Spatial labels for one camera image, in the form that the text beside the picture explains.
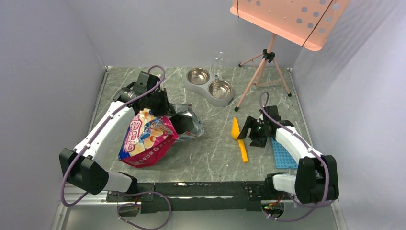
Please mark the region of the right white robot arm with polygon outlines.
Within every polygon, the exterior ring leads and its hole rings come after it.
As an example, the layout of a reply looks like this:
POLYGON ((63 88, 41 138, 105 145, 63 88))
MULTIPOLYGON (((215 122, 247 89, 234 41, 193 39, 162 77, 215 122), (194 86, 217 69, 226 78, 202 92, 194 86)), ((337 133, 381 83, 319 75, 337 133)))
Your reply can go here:
POLYGON ((337 162, 311 147, 289 120, 281 119, 278 107, 265 106, 261 117, 248 116, 237 140, 250 138, 251 146, 265 147, 269 139, 282 145, 297 164, 296 175, 270 173, 264 193, 276 199, 282 193, 295 195, 302 204, 321 203, 339 197, 337 162))

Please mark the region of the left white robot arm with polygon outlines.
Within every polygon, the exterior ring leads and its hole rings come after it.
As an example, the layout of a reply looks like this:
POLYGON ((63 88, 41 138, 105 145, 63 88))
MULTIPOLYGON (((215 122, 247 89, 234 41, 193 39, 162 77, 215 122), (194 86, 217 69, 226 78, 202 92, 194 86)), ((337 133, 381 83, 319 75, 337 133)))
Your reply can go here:
POLYGON ((102 191, 118 192, 125 201, 132 201, 138 193, 137 179, 123 172, 104 169, 99 161, 122 129, 133 123, 133 118, 147 109, 152 115, 174 112, 168 102, 166 89, 161 87, 165 76, 140 72, 136 82, 119 89, 94 129, 74 149, 63 149, 59 162, 63 173, 61 195, 67 183, 97 195, 102 191))

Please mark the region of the yellow plastic scoop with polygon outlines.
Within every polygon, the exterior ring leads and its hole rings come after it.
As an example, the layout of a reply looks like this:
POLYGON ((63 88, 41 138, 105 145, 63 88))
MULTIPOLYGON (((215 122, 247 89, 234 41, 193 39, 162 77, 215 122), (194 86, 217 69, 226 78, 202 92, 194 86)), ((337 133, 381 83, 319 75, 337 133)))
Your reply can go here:
POLYGON ((238 139, 239 134, 240 134, 240 130, 239 130, 238 121, 235 117, 233 117, 232 126, 231 126, 231 137, 237 141, 237 143, 240 147, 242 161, 244 163, 246 163, 246 162, 248 162, 248 155, 247 155, 244 141, 242 139, 238 139))

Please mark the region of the colourful pet food bag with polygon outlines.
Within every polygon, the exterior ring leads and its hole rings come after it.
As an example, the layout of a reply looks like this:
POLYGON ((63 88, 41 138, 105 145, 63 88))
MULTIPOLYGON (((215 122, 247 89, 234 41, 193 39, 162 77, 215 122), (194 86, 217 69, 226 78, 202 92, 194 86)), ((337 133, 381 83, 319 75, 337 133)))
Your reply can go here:
POLYGON ((136 168, 153 166, 174 143, 204 134, 191 104, 172 103, 171 106, 173 115, 154 116, 144 109, 131 120, 118 160, 136 168))

